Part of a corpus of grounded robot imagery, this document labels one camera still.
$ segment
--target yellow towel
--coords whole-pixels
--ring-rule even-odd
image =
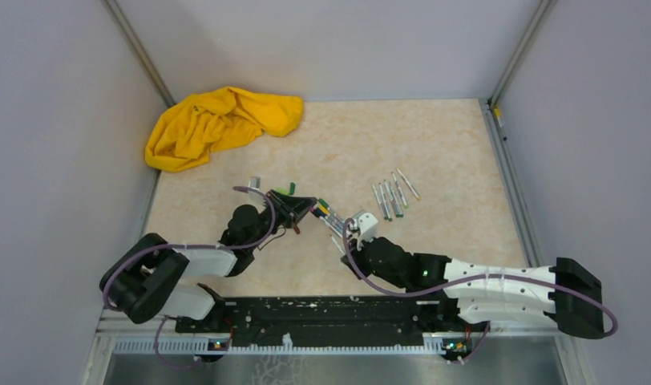
[[[235,87],[193,94],[160,116],[144,159],[169,172],[196,167],[210,161],[211,151],[245,146],[262,131],[288,135],[300,123],[303,109],[297,96],[255,94]]]

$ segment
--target wire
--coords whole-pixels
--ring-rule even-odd
[[[102,290],[102,295],[101,298],[103,299],[103,305],[107,307],[109,310],[113,311],[120,311],[120,309],[117,306],[114,306],[111,304],[111,300],[108,298],[108,291],[113,286],[113,282],[115,282],[116,278],[126,269],[134,265],[141,257],[144,255],[147,255],[149,253],[153,253],[154,251],[157,250],[162,250],[162,249],[219,249],[219,250],[239,250],[239,249],[250,249],[252,247],[255,247],[259,244],[261,244],[263,241],[266,240],[271,235],[271,232],[273,230],[273,225],[276,223],[276,209],[273,207],[273,204],[269,200],[269,197],[266,196],[261,191],[251,189],[249,187],[245,186],[235,186],[233,188],[236,191],[240,191],[242,193],[256,193],[260,194],[264,200],[266,201],[266,204],[269,207],[269,210],[271,210],[271,224],[269,225],[269,231],[266,232],[266,234],[260,238],[259,240],[248,243],[247,245],[238,245],[238,246],[226,246],[226,245],[208,245],[208,244],[203,244],[203,245],[177,245],[177,244],[172,244],[172,243],[167,243],[164,245],[155,245],[151,247],[147,247],[146,249],[140,250],[138,253],[135,253],[131,257],[129,257],[125,262],[123,262],[122,265],[118,266],[117,269],[113,272],[113,274],[108,278],[106,281],[106,285],[103,286]]]
[[[512,281],[518,281],[518,282],[526,282],[526,283],[531,283],[533,285],[538,285],[538,286],[544,286],[548,287],[549,289],[554,289],[554,290],[559,290],[561,292],[564,292],[566,294],[571,294],[573,297],[579,298],[587,303],[589,303],[592,306],[595,306],[597,309],[601,310],[602,313],[606,314],[609,319],[611,320],[611,329],[609,331],[606,331],[604,333],[603,337],[609,337],[611,335],[614,335],[616,331],[618,330],[618,318],[616,318],[616,315],[606,306],[602,305],[598,301],[595,301],[593,298],[588,297],[585,294],[579,293],[573,289],[569,289],[568,287],[564,287],[561,285],[557,285],[554,283],[549,283],[545,281],[541,281],[538,279],[534,278],[528,278],[528,277],[519,277],[516,275],[511,275],[511,274],[477,274],[477,275],[472,275],[470,277],[464,277],[464,278],[458,278],[450,282],[443,283],[441,285],[437,285],[434,287],[431,287],[429,289],[424,289],[424,290],[419,290],[419,291],[412,291],[410,293],[399,293],[396,291],[391,291],[387,290],[381,286],[378,286],[375,284],[375,282],[372,282],[368,277],[366,277],[365,274],[361,271],[361,269],[358,268],[358,265],[356,265],[356,261],[354,260],[354,256],[351,255],[351,249],[349,247],[349,242],[347,241],[346,237],[346,231],[348,228],[348,225],[352,225],[354,223],[354,219],[352,218],[347,218],[345,221],[345,225],[342,228],[342,243],[344,243],[345,246],[345,251],[346,251],[346,256],[347,259],[349,260],[349,263],[351,267],[354,269],[354,272],[356,275],[361,278],[365,283],[368,284],[368,286],[372,287],[373,289],[376,289],[382,294],[390,295],[392,297],[400,297],[400,298],[414,298],[414,297],[421,297],[423,295],[431,294],[431,293],[436,293],[437,291],[444,290],[446,288],[452,287],[452,286],[457,286],[457,285],[462,285],[463,283],[467,282],[472,282],[472,281],[479,281],[479,280],[486,280],[489,278],[502,278],[502,279],[509,279]]]
[[[165,365],[166,367],[169,367],[171,369],[174,369],[176,371],[187,371],[189,369],[192,369],[194,367],[197,367],[200,365],[203,361],[197,359],[193,363],[189,363],[187,365],[176,365],[174,363],[170,363],[165,357],[160,353],[160,346],[158,346],[158,340],[160,339],[160,334],[163,332],[163,326],[165,326],[165,323],[169,320],[173,319],[176,320],[176,317],[170,317],[169,315],[166,315],[163,320],[160,322],[160,325],[158,325],[158,330],[156,331],[156,338],[153,340],[153,350],[156,352],[156,357],[158,360]],[[228,323],[231,326],[231,329],[229,330],[228,333],[228,341],[226,342],[226,349],[228,350],[231,347],[231,340],[233,340],[233,324],[231,323],[231,320],[226,318],[224,322]]]
[[[160,339],[160,333],[163,332],[163,326],[165,326],[165,323],[169,319],[176,319],[174,317],[170,317],[166,315],[162,321],[160,321],[160,325],[158,326],[158,330],[156,331],[156,338],[153,340],[153,350],[156,352],[156,357],[158,360],[165,365],[166,367],[169,367],[170,369],[174,369],[176,371],[187,371],[189,369],[192,369],[194,367],[197,367],[202,363],[200,360],[193,361],[193,363],[189,363],[188,365],[175,365],[174,363],[170,363],[163,355],[160,353],[160,347],[158,346],[158,339]]]
[[[283,233],[281,233],[281,235],[276,235],[275,237],[269,239],[269,240],[268,240],[266,243],[264,243],[262,246],[257,247],[257,250],[258,250],[258,251],[261,251],[264,247],[266,247],[269,243],[271,243],[271,241],[273,241],[274,239],[278,239],[278,238],[280,238],[280,237],[283,237],[283,236],[285,235],[285,233],[288,232],[288,229],[286,229],[284,226],[282,226],[281,229],[283,229]]]
[[[453,361],[448,361],[448,362],[449,363],[461,363],[463,365],[466,364],[467,361],[469,361],[470,359],[472,359],[472,357],[474,357],[474,353],[476,353],[477,351],[479,351],[479,349],[481,349],[481,346],[483,345],[483,342],[486,341],[486,334],[488,334],[489,331],[491,331],[491,321],[489,321],[486,324],[486,329],[483,330],[483,334],[481,334],[481,338],[479,338],[479,341],[476,343],[476,346],[474,347],[474,349],[472,349],[471,352],[469,352],[467,354],[467,356],[461,357],[462,360],[454,359]]]

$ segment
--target marker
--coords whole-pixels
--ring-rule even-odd
[[[259,190],[260,189],[260,181],[261,181],[261,178],[259,176],[253,176],[252,178],[250,178],[250,184],[248,184],[248,187],[256,188],[256,189]]]
[[[385,179],[385,187],[387,188],[387,195],[390,197],[391,208],[394,210],[394,215],[397,218],[403,218],[403,211],[401,211],[401,205],[396,199],[396,194],[394,194],[394,189],[390,187],[390,183]]]
[[[375,193],[375,199],[378,201],[378,206],[380,206],[380,211],[382,211],[382,216],[387,219],[387,215],[385,213],[385,208],[382,206],[382,201],[380,201],[380,194],[378,193],[378,190],[375,188],[375,183],[370,184],[373,186],[373,193]]]
[[[401,185],[398,183],[398,179],[396,179],[396,174],[394,172],[391,172],[391,177],[394,178],[394,184],[396,184],[396,189],[398,190],[398,194],[401,197],[401,202],[403,202],[403,207],[408,209],[408,202],[406,201],[406,194],[403,193],[403,190],[401,190]]]
[[[380,194],[382,195],[382,203],[385,205],[385,211],[387,212],[387,220],[391,222],[391,210],[389,208],[389,204],[387,204],[387,198],[385,195],[385,188],[382,187],[382,183],[380,184]]]
[[[401,170],[399,170],[398,168],[396,169],[396,171],[398,171],[398,174],[401,176],[401,179],[403,179],[403,181],[406,182],[406,184],[408,184],[408,188],[410,188],[410,192],[413,193],[413,195],[415,195],[415,199],[420,201],[422,199],[420,197],[420,194],[418,194],[418,191],[415,190],[415,187],[413,187],[413,185],[410,184],[410,181],[408,180],[408,178],[406,178],[406,176],[403,175],[403,172],[401,172]]]
[[[328,229],[332,230],[333,233],[336,233],[336,234],[338,233],[338,230],[335,229],[335,227],[333,226],[333,224],[330,223],[330,222],[329,222],[325,217],[320,217],[320,218],[318,218],[318,219],[320,219],[321,221],[323,221],[323,223],[325,223],[325,225],[328,226]]]
[[[330,215],[330,211],[328,211],[328,209],[326,209],[322,205],[319,205],[318,209],[323,213],[323,215],[326,215],[326,216]]]

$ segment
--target beige countertop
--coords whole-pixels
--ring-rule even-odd
[[[233,210],[249,202],[232,186],[260,176],[264,191],[292,181],[296,196],[323,198],[342,216],[370,211],[380,221],[378,235],[406,251],[525,266],[476,99],[306,103],[300,126],[285,138],[264,135],[211,158],[162,173],[148,232],[173,243],[214,243]],[[397,167],[422,200],[403,185],[410,207],[387,222],[370,184],[390,180]],[[222,296],[377,293],[339,261],[321,221],[308,215],[300,229],[255,251],[240,276],[198,281]]]

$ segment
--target white wall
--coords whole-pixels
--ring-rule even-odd
[[[487,97],[538,0],[121,0],[175,99]]]
[[[597,384],[651,383],[651,0],[560,1],[502,102],[543,255],[604,286]]]
[[[164,105],[97,1],[0,1],[0,383],[77,383]]]

